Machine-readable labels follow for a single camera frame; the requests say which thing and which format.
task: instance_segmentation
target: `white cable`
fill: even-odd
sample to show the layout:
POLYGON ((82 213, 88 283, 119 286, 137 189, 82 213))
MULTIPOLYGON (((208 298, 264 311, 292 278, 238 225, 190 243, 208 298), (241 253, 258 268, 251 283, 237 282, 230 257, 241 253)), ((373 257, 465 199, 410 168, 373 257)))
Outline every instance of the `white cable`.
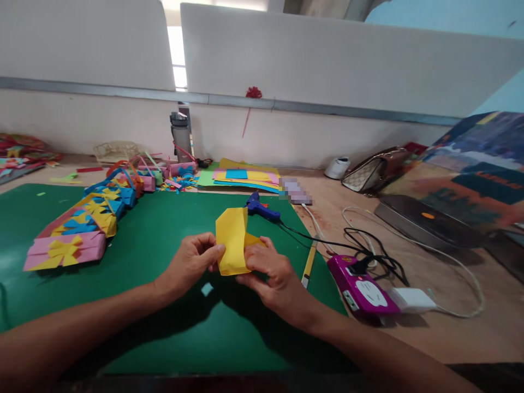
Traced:
MULTIPOLYGON (((371 215, 372 213, 369 211, 369 210, 365 210, 365 209, 361 209, 359 207, 356 207, 356 206, 348 206, 346 208, 344 208, 342 210, 342 216, 344 217, 344 219, 346 221, 348 221, 348 219, 346 218, 346 215, 344 214, 346 212, 346 210, 349 210, 349 209, 355 209, 355 210, 361 210, 361 211, 364 211, 366 213, 368 213, 369 215, 371 215)), ((480 283, 479 281, 477 280, 477 278, 473 275, 473 273, 471 273, 471 271, 460 261, 458 261, 456 258, 453 258, 452 256, 450 255, 447 255, 446 253, 440 251, 440 250, 437 250, 436 248, 433 248, 433 247, 430 247, 430 246, 427 246, 423 243, 420 243, 416 240, 413 240, 413 239, 410 239, 408 237, 405 237, 404 235, 400 234, 399 232, 397 232, 396 230, 392 229, 392 228, 389 228, 387 226, 385 226, 383 223, 377 221, 376 219, 372 218, 372 217, 369 217, 369 219, 371 221, 374 221, 376 224, 380 225, 381 227, 387 229, 389 232, 392 232, 394 233, 395 235, 411 242, 411 243, 414 243, 416 245, 419 245, 420 247, 424 247, 428 250, 431 250, 431 251, 434 251, 434 252, 437 252, 445 257, 448 257, 449 259, 451 259, 452 261, 454 261, 457 265, 461 266, 466 272, 468 272, 468 274, 471 276, 471 278, 473 279, 473 282, 475 283, 475 286, 477 288, 477 291, 478 291, 478 297, 479 297, 479 302, 480 302, 480 305, 479 307, 474 311, 472 312, 471 314, 458 314, 458 313, 455 313, 453 311, 450 311, 442 306, 439 306, 437 305, 437 307, 439 308, 440 311, 442 312, 445 312, 445 313, 448 313, 448 314, 451 314, 451 315, 454 315, 455 317, 459 317, 459 318, 473 318, 475 317, 476 315, 480 314, 482 311, 484 311, 484 306, 485 306, 485 299, 484 299, 484 293, 482 292, 482 288, 480 287, 480 283)))
MULTIPOLYGON (((311 218, 313 219, 313 224, 315 224, 315 228, 317 229, 317 233, 319 235, 319 237, 322 239, 322 240, 326 240, 325 236, 324 236, 324 233, 322 232, 322 230, 320 229, 320 225, 318 224, 317 220, 315 219, 315 216, 313 215, 313 213, 307 208, 307 206, 305 204, 302 204, 302 207, 304 209, 306 209, 306 211, 308 212, 308 214, 311 216, 311 218)), ((333 247, 331 247, 331 245, 327 244, 327 243, 323 243, 324 246, 326 246, 327 248, 329 248, 329 250, 335 254, 338 254, 334 249, 333 247)))

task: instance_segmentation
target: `black cable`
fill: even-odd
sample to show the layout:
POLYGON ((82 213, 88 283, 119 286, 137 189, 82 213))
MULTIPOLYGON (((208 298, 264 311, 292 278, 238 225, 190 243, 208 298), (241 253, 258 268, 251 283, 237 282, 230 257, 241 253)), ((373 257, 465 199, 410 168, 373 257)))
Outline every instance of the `black cable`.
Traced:
POLYGON ((388 255, 388 253, 386 252, 385 248, 384 248, 384 245, 382 244, 382 242, 380 240, 378 240, 378 238, 372 234, 370 234, 369 232, 366 232, 362 229, 357 229, 357 228, 344 228, 344 233, 346 235, 348 235, 349 237, 351 237, 351 239, 353 241, 355 241, 361 248, 356 248, 356 247, 353 247, 353 246, 350 246, 350 245, 347 245, 347 244, 343 244, 343 243, 336 243, 336 242, 330 242, 330 241, 327 241, 327 240, 322 240, 322 239, 318 239, 316 237, 311 237, 309 235, 305 235, 293 228, 290 228, 288 227, 287 225, 285 225, 282 221, 279 222, 279 224, 281 226, 283 226, 284 228, 290 230, 291 232, 294 232, 302 237, 305 237, 307 239, 311 239, 311 240, 316 240, 320 243, 325 243, 325 244, 330 244, 330 245, 334 245, 334 246, 339 246, 339 247, 345 247, 345 248, 350 248, 350 249, 353 249, 355 251, 357 251, 357 253, 354 255, 354 257, 356 258, 358 255, 360 254, 364 254, 365 255, 365 263, 369 264, 371 261, 373 260, 376 260, 377 263, 381 264, 381 266, 383 266, 385 269, 386 269, 386 273, 383 274, 383 275, 380 275, 380 276, 375 276, 373 279, 375 280, 380 280, 381 278, 385 278, 385 277, 389 277, 390 274, 393 274, 394 276, 396 276, 400 282, 402 284, 404 284, 406 287, 409 287, 409 281, 408 279, 406 278, 406 273, 404 272, 404 268, 402 267, 402 265, 394 258, 390 257, 388 255), (380 245, 380 249, 382 250, 382 253, 384 255, 374 255, 371 250, 367 249, 362 243, 360 243, 351 233, 350 231, 355 231, 355 232, 362 232, 362 233, 365 233, 366 235, 368 236, 371 236, 373 239, 376 240, 376 242, 380 245))

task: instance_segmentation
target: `stack of colored paper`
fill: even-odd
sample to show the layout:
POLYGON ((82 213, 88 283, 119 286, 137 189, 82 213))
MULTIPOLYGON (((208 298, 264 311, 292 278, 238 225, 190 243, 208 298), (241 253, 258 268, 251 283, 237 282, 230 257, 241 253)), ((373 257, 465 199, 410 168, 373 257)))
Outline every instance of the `stack of colored paper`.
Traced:
POLYGON ((250 165, 223 158, 202 169, 199 186, 240 186, 252 187, 278 194, 280 174, 276 168, 250 165))

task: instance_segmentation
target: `hot glue gun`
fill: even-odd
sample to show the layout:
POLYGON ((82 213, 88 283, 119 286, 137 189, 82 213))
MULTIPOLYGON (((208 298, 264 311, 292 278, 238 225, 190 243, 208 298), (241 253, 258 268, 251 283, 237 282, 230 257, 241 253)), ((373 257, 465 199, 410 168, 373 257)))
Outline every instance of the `hot glue gun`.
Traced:
POLYGON ((246 206, 244 207, 247 207, 247 213, 250 216, 254 214, 259 214, 271 222, 280 221, 279 212, 272 211, 260 203, 260 196, 258 195, 258 191, 255 191, 253 194, 251 194, 251 196, 247 200, 246 206))

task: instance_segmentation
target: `charger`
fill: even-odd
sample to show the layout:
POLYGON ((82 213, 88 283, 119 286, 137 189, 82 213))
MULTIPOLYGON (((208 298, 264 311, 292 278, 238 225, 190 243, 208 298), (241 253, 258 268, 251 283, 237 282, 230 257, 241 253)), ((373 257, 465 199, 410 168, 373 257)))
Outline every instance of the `charger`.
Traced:
POLYGON ((438 309, 435 302, 418 288, 391 288, 386 293, 402 313, 422 314, 438 309))

